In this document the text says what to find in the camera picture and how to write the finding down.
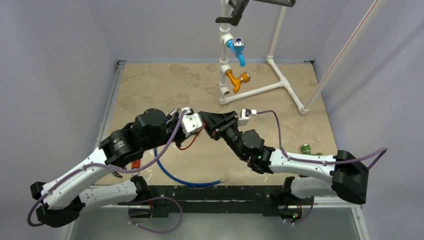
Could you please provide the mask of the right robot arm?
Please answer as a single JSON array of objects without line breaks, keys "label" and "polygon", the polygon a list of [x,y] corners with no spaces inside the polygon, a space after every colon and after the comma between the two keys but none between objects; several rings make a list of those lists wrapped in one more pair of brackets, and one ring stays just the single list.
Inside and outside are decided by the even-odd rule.
[{"label": "right robot arm", "polygon": [[282,146],[267,146],[254,130],[241,131],[254,109],[244,108],[240,113],[198,113],[205,123],[208,136],[223,139],[234,154],[258,174],[295,174],[287,178],[280,196],[288,204],[312,196],[334,195],[357,205],[367,199],[369,168],[350,152],[338,150],[335,155],[309,155],[286,152]]}]

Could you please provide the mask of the red cable seal lock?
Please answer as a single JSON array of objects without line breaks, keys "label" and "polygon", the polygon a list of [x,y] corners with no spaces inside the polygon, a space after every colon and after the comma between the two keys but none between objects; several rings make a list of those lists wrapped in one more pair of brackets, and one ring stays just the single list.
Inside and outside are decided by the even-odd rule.
[{"label": "red cable seal lock", "polygon": [[191,140],[191,142],[187,145],[187,146],[176,146],[177,147],[177,149],[179,149],[180,151],[185,151],[185,150],[187,150],[187,149],[189,149],[192,145],[193,145],[193,143],[196,141],[196,139],[198,138],[198,136],[200,135],[200,133],[204,130],[205,128],[203,127],[203,128],[201,128],[195,135],[194,135],[194,137],[193,137],[193,139]]}]

